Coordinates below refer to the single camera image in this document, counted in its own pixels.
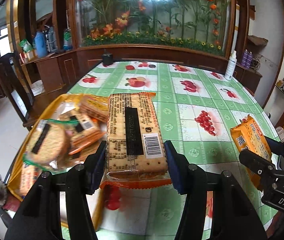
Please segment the flower glass display cabinet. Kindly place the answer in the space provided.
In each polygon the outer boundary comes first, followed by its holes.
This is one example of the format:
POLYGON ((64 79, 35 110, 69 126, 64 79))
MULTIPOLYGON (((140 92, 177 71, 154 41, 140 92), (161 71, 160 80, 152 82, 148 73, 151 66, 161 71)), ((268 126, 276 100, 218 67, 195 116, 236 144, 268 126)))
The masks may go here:
POLYGON ((70 0, 77 47, 149 44, 227 56, 234 0, 70 0))

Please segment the blue water jug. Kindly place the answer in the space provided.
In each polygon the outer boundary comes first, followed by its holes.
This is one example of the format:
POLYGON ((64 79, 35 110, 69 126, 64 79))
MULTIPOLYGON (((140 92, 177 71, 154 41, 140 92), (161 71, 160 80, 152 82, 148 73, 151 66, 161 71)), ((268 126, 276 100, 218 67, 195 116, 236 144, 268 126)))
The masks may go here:
POLYGON ((46 40, 43 32, 37 31, 34 37, 35 47, 39 58, 46 57, 48 55, 46 40))

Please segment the orange label cracker pack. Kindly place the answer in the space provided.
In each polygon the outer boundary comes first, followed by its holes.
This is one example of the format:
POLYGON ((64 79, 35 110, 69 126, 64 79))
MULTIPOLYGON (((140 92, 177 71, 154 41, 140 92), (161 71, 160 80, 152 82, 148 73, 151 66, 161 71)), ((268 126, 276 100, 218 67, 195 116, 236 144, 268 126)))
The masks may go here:
POLYGON ((100 140, 105 133, 100 129, 99 122, 96 120, 79 123, 70 131, 71 148, 68 154, 79 153, 100 140))

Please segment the green fruit pattern tablecloth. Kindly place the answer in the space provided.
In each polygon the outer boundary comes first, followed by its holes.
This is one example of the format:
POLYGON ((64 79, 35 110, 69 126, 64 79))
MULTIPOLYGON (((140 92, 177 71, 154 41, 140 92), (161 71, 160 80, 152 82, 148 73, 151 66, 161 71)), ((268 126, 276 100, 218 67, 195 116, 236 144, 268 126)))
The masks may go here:
MULTIPOLYGON (((109 96, 114 93, 155 92, 153 104, 164 140, 172 141, 178 153, 203 170, 229 170, 239 182, 264 227, 276 210, 261 202, 262 193, 251 183, 239 162, 231 128, 244 118, 255 119, 263 134, 278 134, 258 102, 236 80, 220 74, 159 62, 102 64, 84 75, 70 90, 109 96)), ((172 185, 150 190, 121 190, 121 202, 104 209, 99 239, 173 239, 185 197, 172 185)))

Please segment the round cracker pack green ends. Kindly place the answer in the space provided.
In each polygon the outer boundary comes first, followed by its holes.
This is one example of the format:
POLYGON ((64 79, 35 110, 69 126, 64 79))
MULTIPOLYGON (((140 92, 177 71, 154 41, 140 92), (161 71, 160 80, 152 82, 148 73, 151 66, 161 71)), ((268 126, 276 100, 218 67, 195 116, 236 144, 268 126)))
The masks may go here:
POLYGON ((70 148, 70 136, 62 121, 42 119, 30 134, 22 159, 44 171, 62 173, 74 165, 70 148))

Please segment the green snack bag on shelf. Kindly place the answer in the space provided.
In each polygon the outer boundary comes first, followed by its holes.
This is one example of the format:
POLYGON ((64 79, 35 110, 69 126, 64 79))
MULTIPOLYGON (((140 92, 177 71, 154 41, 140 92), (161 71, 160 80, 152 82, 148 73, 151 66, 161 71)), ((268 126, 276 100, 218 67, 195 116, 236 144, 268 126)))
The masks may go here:
POLYGON ((21 40, 19 45, 25 53, 29 53, 33 50, 33 46, 28 42, 27 39, 21 40))

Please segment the yellow green label cracker pack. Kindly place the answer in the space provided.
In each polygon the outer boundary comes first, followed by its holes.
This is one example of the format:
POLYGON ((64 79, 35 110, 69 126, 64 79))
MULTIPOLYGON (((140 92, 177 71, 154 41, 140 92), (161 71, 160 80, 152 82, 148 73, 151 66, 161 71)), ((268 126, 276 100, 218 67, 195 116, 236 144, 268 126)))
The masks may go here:
POLYGON ((108 120, 108 98, 92 94, 84 94, 80 100, 79 110, 103 123, 108 120))

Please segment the dark wooden chair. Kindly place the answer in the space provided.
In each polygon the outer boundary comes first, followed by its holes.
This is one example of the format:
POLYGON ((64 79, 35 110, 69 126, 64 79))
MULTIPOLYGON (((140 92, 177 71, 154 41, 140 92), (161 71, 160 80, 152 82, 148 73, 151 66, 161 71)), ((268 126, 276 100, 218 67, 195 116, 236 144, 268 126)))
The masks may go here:
POLYGON ((66 85, 61 85, 49 92, 34 95, 15 53, 0 57, 0 85, 23 127, 29 131, 49 104, 68 90, 66 85))

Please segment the yellow white storage tray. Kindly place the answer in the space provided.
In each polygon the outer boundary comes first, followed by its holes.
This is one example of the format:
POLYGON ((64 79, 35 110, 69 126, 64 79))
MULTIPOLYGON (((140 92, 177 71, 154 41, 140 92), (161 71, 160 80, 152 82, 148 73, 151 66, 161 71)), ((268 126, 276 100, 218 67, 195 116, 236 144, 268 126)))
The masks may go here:
POLYGON ((40 115, 23 142, 7 183, 19 201, 42 171, 67 172, 96 152, 106 133, 107 97, 62 94, 40 115))

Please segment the orange yellow snack bag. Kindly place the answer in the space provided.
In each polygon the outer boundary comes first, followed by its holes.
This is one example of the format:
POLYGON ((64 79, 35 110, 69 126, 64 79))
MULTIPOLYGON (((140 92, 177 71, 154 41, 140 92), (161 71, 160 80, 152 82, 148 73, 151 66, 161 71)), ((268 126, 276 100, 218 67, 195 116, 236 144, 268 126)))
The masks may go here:
POLYGON ((231 137, 239 152, 250 150, 263 159, 271 161, 272 152, 255 119, 248 115, 242 122, 230 129, 231 137))

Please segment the brown text cracker pack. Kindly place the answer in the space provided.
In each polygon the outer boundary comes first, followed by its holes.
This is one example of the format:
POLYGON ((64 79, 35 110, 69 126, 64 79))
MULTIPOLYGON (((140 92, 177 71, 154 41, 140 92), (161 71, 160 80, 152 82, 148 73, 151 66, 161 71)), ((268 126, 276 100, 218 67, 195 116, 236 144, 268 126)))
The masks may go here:
POLYGON ((76 109, 59 115, 58 120, 62 121, 67 134, 71 137, 71 141, 90 137, 100 131, 87 114, 79 112, 76 109))

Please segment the white spray bottle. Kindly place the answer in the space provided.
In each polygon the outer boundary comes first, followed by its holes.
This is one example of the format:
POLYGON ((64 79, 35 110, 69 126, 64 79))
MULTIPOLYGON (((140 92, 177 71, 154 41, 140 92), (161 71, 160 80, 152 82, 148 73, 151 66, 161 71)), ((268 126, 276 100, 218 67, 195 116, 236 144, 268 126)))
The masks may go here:
POLYGON ((233 72, 234 72, 235 67, 236 67, 236 63, 237 63, 237 56, 236 56, 236 51, 234 50, 229 57, 227 68, 226 68, 226 71, 225 71, 225 74, 224 74, 224 78, 226 80, 229 81, 229 80, 232 79, 233 72))

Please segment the small black box on table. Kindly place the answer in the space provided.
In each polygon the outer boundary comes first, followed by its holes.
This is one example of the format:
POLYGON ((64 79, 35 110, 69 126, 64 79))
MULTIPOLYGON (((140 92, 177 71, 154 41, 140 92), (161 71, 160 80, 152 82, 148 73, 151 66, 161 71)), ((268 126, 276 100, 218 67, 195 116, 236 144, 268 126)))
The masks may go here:
POLYGON ((104 53, 102 54, 102 64, 104 66, 110 66, 113 64, 113 54, 112 53, 104 53))

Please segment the purple bottles on shelf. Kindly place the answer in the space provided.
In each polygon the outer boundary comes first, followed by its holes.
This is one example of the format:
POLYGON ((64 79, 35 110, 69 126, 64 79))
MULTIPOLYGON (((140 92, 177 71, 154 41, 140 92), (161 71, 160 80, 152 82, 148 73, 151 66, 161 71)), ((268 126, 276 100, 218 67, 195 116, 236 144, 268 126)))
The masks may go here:
POLYGON ((253 58, 253 55, 252 55, 252 52, 251 51, 248 51, 247 49, 244 51, 243 53, 243 57, 242 57, 242 61, 241 61, 241 66, 249 69, 250 68, 250 65, 251 65, 251 62, 252 62, 252 58, 253 58))

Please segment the barcode cracker pack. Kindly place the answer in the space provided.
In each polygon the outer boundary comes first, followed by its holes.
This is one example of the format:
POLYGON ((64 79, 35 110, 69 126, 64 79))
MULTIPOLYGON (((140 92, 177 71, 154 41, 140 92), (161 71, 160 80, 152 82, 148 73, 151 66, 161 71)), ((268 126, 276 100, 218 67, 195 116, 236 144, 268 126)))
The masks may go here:
POLYGON ((108 98, 105 172, 101 188, 152 189, 171 184, 154 92, 108 98))

